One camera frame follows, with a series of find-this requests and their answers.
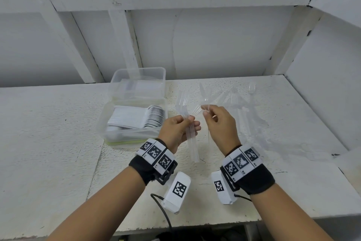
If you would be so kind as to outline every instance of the forearm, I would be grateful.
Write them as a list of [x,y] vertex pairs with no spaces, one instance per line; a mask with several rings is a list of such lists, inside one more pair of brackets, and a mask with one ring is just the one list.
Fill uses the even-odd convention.
[[276,241],[332,240],[277,184],[250,198]]
[[109,240],[144,189],[138,172],[127,167],[76,209],[47,240]]

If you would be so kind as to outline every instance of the cable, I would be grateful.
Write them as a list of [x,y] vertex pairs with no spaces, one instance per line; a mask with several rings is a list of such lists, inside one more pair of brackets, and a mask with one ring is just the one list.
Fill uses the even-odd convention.
[[163,209],[162,205],[160,205],[159,201],[156,199],[156,197],[158,197],[160,200],[164,200],[163,197],[157,195],[157,194],[154,194],[154,193],[151,193],[151,198],[154,199],[154,201],[157,203],[157,205],[160,207],[160,210],[163,212],[164,216],[165,216],[165,219],[167,219],[167,222],[168,222],[168,225],[169,225],[169,230],[170,232],[172,233],[173,235],[173,228],[172,228],[172,225],[170,224],[170,220],[168,218],[168,215],[165,213],[165,210]]
[[246,199],[246,200],[248,200],[248,201],[251,201],[251,202],[252,202],[252,200],[250,200],[249,198],[246,198],[246,197],[241,196],[241,195],[238,195],[238,194],[234,194],[234,197],[240,197],[240,198],[243,198],[243,199]]

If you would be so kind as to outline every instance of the person's right hand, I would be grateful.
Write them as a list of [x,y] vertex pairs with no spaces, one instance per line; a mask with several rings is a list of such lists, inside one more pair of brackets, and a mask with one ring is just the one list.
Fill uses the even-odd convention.
[[237,134],[236,121],[224,107],[209,105],[209,112],[204,111],[203,116],[212,139],[224,155],[241,145]]

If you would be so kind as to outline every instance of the black plastic buckle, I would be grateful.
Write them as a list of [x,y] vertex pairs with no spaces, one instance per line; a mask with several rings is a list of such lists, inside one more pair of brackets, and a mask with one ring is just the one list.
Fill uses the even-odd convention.
[[170,175],[174,173],[175,168],[177,167],[178,163],[177,161],[173,160],[169,168],[165,171],[164,175],[160,175],[160,173],[156,172],[155,177],[156,180],[164,185],[165,182],[167,182],[170,178]]
[[226,173],[226,170],[223,168],[223,166],[220,167],[220,170],[221,170],[224,178],[226,179],[229,187],[231,188],[231,190],[233,192],[238,191],[240,189],[240,187],[232,181],[232,179],[228,176],[228,174]]

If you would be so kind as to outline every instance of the plastic box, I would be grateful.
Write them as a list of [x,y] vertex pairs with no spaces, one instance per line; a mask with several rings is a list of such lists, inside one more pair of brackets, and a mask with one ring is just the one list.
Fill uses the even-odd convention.
[[167,101],[165,97],[165,69],[140,68],[117,70],[109,84],[110,101],[103,107],[98,123],[97,133],[108,145],[139,143],[148,138],[156,138],[159,128],[144,128],[130,130],[107,131],[107,123],[114,111],[115,105],[147,108],[159,105],[165,110],[168,118]]

